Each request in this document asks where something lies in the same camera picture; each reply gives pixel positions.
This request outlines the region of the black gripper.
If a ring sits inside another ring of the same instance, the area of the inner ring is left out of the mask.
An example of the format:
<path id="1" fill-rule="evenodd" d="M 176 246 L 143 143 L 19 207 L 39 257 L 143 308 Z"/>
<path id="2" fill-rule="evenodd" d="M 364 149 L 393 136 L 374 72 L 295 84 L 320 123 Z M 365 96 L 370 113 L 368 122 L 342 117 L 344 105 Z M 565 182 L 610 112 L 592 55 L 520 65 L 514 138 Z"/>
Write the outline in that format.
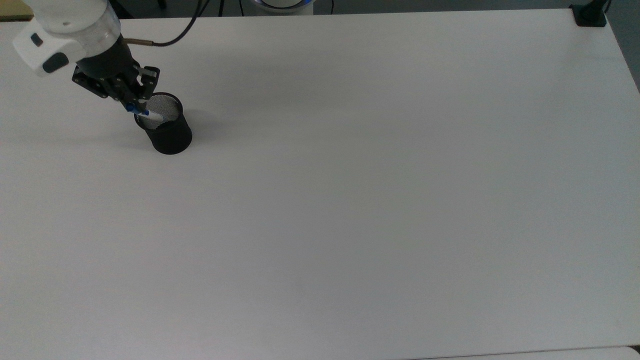
<path id="1" fill-rule="evenodd" d="M 79 60 L 71 80 L 100 98 L 135 109 L 137 102 L 144 104 L 151 98 L 161 73 L 157 67 L 139 66 L 125 40 L 117 39 L 105 52 Z"/>

